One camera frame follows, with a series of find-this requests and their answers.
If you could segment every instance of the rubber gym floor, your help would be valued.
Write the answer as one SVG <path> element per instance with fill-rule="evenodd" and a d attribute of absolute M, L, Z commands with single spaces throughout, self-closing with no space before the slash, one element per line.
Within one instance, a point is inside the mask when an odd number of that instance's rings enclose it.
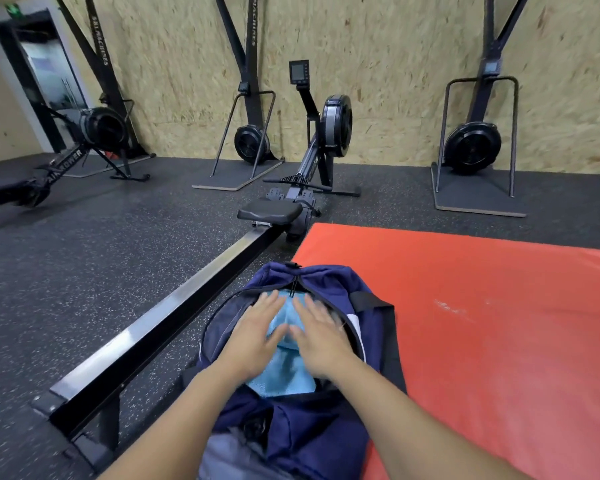
<path fill-rule="evenodd" d="M 38 163 L 1 162 L 0 178 L 25 176 Z M 248 231 L 237 209 L 271 185 L 193 190 L 191 176 L 210 164 L 157 158 L 132 166 L 152 174 L 144 184 L 106 174 L 64 178 L 37 209 L 0 207 L 1 480 L 84 477 L 44 441 L 24 448 L 16 412 Z M 335 179 L 360 184 L 363 194 L 320 196 L 321 222 L 600 249 L 600 175 L 519 172 L 518 197 L 530 209 L 524 219 L 435 210 L 428 168 L 339 164 Z M 218 300 L 259 266 L 294 252 L 281 239 Z M 204 322 L 194 321 L 123 393 L 123 442 L 168 405 Z"/>

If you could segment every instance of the red mat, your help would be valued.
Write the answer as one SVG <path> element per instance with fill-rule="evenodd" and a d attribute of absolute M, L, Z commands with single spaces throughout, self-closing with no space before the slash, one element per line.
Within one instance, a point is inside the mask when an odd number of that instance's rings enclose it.
<path fill-rule="evenodd" d="M 540 480 L 600 479 L 600 251 L 314 224 L 294 259 L 396 307 L 409 395 Z M 375 451 L 365 480 L 386 479 Z"/>

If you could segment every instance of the rowing machine handle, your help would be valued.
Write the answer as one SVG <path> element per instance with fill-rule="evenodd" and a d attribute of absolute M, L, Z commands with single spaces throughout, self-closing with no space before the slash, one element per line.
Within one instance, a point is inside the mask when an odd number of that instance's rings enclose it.
<path fill-rule="evenodd" d="M 280 180 L 279 178 L 263 178 L 262 181 L 266 184 L 289 184 L 290 182 L 285 182 L 284 180 Z M 333 187 L 327 187 L 325 185 L 316 185 L 316 184 L 301 184 L 303 187 L 309 187 L 311 189 L 321 190 L 323 192 L 331 192 Z"/>

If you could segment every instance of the hand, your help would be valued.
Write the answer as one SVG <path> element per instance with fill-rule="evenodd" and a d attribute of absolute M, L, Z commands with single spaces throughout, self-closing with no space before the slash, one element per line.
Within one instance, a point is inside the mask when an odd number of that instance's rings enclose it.
<path fill-rule="evenodd" d="M 318 379 L 332 379 L 335 368 L 356 355 L 351 350 L 347 333 L 336 325 L 327 308 L 321 302 L 314 302 L 307 294 L 306 307 L 298 298 L 293 299 L 294 308 L 304 325 L 304 331 L 291 325 L 290 331 L 300 349 L 309 373 Z"/>
<path fill-rule="evenodd" d="M 283 324 L 276 327 L 267 339 L 269 325 L 285 300 L 284 296 L 278 296 L 277 290 L 270 295 L 262 293 L 238 320 L 231 337 L 216 359 L 218 367 L 231 371 L 237 386 L 264 371 L 279 341 L 288 333 L 288 325 Z"/>

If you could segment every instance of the light blue towel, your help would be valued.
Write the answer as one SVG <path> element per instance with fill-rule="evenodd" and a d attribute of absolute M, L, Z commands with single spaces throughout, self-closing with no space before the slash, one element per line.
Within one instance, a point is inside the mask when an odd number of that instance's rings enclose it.
<path fill-rule="evenodd" d="M 287 290 L 281 290 L 280 296 L 286 296 L 284 306 L 273 318 L 267 335 L 270 335 L 278 325 L 288 323 L 296 325 L 304 330 L 300 316 L 296 313 L 291 302 L 292 298 Z M 304 304 L 304 293 L 296 293 Z M 315 380 L 304 366 L 304 361 L 298 352 L 296 341 L 291 336 L 286 336 L 278 344 L 271 362 L 267 368 L 250 382 L 247 386 L 256 391 L 261 397 L 273 397 L 277 395 L 302 394 L 315 391 Z"/>

